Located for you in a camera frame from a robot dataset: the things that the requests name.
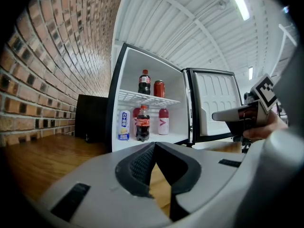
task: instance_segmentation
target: mini fridge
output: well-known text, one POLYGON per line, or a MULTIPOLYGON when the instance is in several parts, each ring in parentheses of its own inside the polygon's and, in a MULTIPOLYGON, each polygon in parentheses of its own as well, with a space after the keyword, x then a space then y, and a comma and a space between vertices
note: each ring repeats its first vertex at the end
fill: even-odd
POLYGON ((124 44, 111 81, 106 113, 105 141, 110 152, 142 144, 133 134, 132 112, 141 104, 149 106, 148 142, 169 142, 192 146, 198 142, 231 137, 225 122, 212 120, 212 113, 241 106, 241 96, 234 73, 199 68, 179 69, 147 51, 124 44), (139 77, 147 69, 151 94, 137 93, 139 77), (155 97, 153 84, 162 80, 165 97, 155 97), (169 134, 158 134, 158 112, 169 111, 169 134), (118 140, 121 110, 131 113, 130 140, 118 140))

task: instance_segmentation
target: fridge shelf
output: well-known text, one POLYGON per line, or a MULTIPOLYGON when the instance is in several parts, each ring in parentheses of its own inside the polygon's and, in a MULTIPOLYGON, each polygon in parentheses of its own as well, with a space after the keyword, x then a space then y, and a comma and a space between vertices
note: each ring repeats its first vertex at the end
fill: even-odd
POLYGON ((137 92, 122 90, 122 89, 119 90, 118 100, 130 102, 135 105, 144 104, 144 105, 154 105, 154 106, 174 105, 177 103, 181 103, 180 101, 170 100, 152 95, 140 94, 137 92))

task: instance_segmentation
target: fluorescent light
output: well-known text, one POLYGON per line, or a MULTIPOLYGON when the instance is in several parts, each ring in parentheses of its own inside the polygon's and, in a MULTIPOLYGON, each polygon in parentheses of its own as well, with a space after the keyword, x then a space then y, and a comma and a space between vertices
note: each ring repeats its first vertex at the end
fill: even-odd
POLYGON ((235 0, 238 6, 239 11, 241 12, 241 15, 243 17, 243 20, 247 20, 250 18, 248 9, 246 7, 246 3, 244 0, 235 0))
POLYGON ((252 79, 252 76, 253 76, 253 67, 250 67, 249 68, 249 80, 252 79))

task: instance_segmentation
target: ceiling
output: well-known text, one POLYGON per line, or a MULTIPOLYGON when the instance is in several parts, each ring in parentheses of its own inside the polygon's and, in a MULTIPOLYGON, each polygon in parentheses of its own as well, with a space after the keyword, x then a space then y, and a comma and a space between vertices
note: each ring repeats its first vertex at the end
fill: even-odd
POLYGON ((237 80, 273 71, 279 75, 295 48, 283 28, 292 28, 282 8, 269 0, 245 0, 244 21, 233 0, 122 0, 114 28, 112 66, 124 42, 179 68, 233 71, 237 80))

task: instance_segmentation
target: black rubber pad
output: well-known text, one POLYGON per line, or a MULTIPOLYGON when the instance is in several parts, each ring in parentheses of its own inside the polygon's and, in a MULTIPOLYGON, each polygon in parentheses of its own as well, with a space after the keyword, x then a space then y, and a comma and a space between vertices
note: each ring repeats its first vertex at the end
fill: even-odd
POLYGON ((51 213, 69 222, 89 189, 90 186, 77 183, 51 210, 51 213))
POLYGON ((232 167, 239 167, 241 165, 242 162, 238 162, 238 161, 231 161, 231 160, 226 160, 226 159, 221 159, 219 161, 220 164, 223 165, 228 165, 228 166, 232 166, 232 167))

